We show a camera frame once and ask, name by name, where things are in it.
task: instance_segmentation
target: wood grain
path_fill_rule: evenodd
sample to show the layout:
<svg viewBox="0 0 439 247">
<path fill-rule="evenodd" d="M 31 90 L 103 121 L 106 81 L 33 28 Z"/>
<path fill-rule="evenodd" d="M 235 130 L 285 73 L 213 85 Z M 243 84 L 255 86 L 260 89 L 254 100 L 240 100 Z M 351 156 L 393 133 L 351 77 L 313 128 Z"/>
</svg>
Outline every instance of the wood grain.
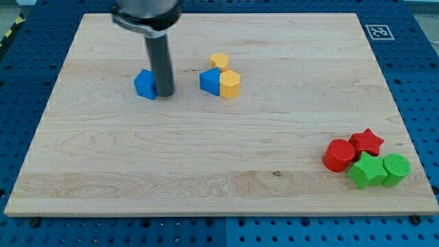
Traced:
<svg viewBox="0 0 439 247">
<path fill-rule="evenodd" d="M 354 14 L 184 14 L 170 29 L 176 93 L 137 97 L 138 34 L 85 14 L 10 200 L 9 216 L 435 214 L 438 203 Z M 198 75 L 230 56 L 241 95 Z M 321 162 L 372 128 L 412 173 L 356 188 Z"/>
</svg>

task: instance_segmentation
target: red block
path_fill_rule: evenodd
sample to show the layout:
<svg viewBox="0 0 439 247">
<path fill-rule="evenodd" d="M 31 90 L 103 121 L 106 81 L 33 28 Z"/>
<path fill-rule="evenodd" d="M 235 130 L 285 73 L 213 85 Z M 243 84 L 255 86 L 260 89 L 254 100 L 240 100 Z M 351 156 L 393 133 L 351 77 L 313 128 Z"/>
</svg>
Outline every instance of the red block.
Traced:
<svg viewBox="0 0 439 247">
<path fill-rule="evenodd" d="M 332 141 L 323 155 L 323 164 L 332 172 L 343 172 L 352 161 L 355 149 L 348 141 Z"/>
<path fill-rule="evenodd" d="M 368 128 L 363 133 L 353 134 L 349 139 L 349 142 L 355 148 L 354 160 L 357 160 L 363 151 L 372 156 L 378 156 L 379 147 L 383 144 L 384 140 L 374 135 L 374 133 Z"/>
</svg>

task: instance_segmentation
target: toy block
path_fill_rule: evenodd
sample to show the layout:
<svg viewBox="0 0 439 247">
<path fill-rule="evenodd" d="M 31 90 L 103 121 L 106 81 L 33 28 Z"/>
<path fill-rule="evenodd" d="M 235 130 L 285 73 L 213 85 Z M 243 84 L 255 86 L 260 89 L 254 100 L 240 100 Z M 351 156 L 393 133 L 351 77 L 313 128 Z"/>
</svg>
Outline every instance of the toy block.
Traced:
<svg viewBox="0 0 439 247">
<path fill-rule="evenodd" d="M 348 177 L 357 183 L 359 189 L 364 189 L 367 186 L 378 186 L 387 175 L 383 168 L 383 159 L 367 152 L 360 154 L 359 160 L 348 172 Z"/>
<path fill-rule="evenodd" d="M 410 162 L 400 154 L 389 154 L 384 157 L 383 167 L 388 176 L 381 185 L 386 187 L 397 186 L 412 171 Z"/>
<path fill-rule="evenodd" d="M 215 67 L 200 74 L 200 88 L 213 95 L 220 95 L 220 68 Z"/>
<path fill-rule="evenodd" d="M 148 99 L 155 99 L 157 97 L 156 82 L 152 71 L 143 69 L 134 79 L 134 86 L 138 96 Z"/>
<path fill-rule="evenodd" d="M 211 69 L 218 67 L 221 73 L 228 70 L 228 56 L 226 54 L 211 54 L 210 60 Z"/>
<path fill-rule="evenodd" d="M 379 147 L 383 144 L 384 140 L 377 137 L 368 128 L 363 133 L 355 133 L 349 139 L 349 142 L 355 148 L 355 158 L 356 161 L 362 152 L 367 152 L 372 156 L 379 155 Z"/>
<path fill-rule="evenodd" d="M 241 90 L 241 75 L 228 70 L 219 75 L 219 93 L 226 99 L 232 99 L 238 97 Z"/>
<path fill-rule="evenodd" d="M 323 155 L 323 164 L 332 172 L 343 172 L 355 155 L 355 149 L 348 141 L 336 139 L 330 142 Z"/>
</svg>

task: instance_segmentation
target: blue pegboard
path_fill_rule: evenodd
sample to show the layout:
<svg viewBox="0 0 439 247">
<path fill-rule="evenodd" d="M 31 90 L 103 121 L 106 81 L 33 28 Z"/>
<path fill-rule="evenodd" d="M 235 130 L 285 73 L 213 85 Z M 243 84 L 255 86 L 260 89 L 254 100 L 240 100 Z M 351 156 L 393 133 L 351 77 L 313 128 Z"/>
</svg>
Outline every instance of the blue pegboard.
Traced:
<svg viewBox="0 0 439 247">
<path fill-rule="evenodd" d="M 0 62 L 3 211 L 82 15 L 113 0 L 40 0 Z M 398 0 L 197 0 L 183 12 L 355 12 L 394 40 L 368 40 L 433 188 L 439 186 L 439 58 Z M 437 246 L 439 217 L 10 219 L 0 246 Z"/>
</svg>

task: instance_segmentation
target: yellow black caution tape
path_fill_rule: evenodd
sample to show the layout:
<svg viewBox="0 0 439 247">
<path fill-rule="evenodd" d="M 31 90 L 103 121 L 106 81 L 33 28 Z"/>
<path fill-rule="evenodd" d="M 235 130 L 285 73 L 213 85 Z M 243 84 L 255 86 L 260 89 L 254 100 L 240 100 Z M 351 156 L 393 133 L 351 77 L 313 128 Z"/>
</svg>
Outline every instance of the yellow black caution tape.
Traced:
<svg viewBox="0 0 439 247">
<path fill-rule="evenodd" d="M 3 60 L 3 57 L 6 55 L 12 41 L 15 36 L 18 34 L 19 30 L 23 26 L 25 22 L 25 16 L 23 13 L 19 14 L 19 17 L 16 18 L 15 22 L 12 24 L 12 27 L 6 32 L 5 36 L 1 39 L 0 42 L 0 61 Z"/>
</svg>

